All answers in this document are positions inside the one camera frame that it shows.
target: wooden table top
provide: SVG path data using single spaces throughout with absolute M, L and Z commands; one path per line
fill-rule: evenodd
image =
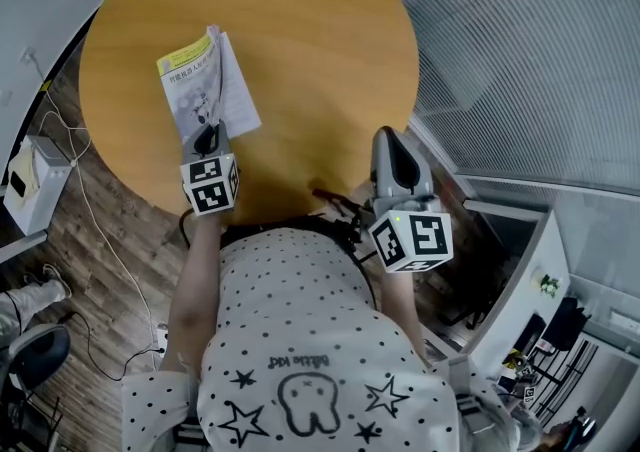
M 156 60 L 218 24 L 262 120 L 235 138 L 235 223 L 308 213 L 311 189 L 349 194 L 369 176 L 375 131 L 404 130 L 418 51 L 400 0 L 105 0 L 80 69 L 80 101 L 98 153 L 149 203 L 174 214 L 182 145 Z

